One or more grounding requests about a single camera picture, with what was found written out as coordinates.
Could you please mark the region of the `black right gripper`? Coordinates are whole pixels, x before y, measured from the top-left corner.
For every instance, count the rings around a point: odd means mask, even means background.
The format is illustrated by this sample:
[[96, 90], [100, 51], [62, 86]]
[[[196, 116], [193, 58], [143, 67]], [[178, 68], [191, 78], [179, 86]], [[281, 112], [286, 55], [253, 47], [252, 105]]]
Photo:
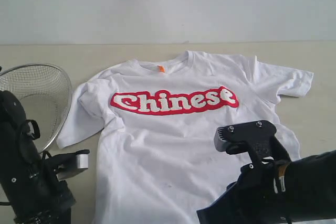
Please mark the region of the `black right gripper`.
[[281, 223], [274, 191], [274, 163], [249, 164], [209, 207], [197, 211], [200, 223]]

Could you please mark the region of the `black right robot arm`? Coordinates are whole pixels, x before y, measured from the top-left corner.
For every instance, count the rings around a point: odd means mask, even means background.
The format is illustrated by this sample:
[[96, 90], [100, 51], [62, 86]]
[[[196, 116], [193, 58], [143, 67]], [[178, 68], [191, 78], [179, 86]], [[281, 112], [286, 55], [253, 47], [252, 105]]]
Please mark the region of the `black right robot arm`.
[[295, 223], [335, 218], [335, 151], [281, 164], [241, 168], [238, 180], [209, 207], [200, 223]]

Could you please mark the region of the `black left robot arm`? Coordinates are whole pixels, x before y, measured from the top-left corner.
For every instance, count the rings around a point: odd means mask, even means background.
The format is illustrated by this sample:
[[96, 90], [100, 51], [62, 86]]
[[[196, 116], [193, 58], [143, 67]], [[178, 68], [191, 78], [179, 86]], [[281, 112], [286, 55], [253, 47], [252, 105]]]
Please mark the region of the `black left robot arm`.
[[58, 180], [53, 157], [40, 154], [35, 120], [27, 119], [20, 101], [1, 91], [1, 187], [14, 211], [14, 223], [71, 223], [75, 204], [65, 181]]

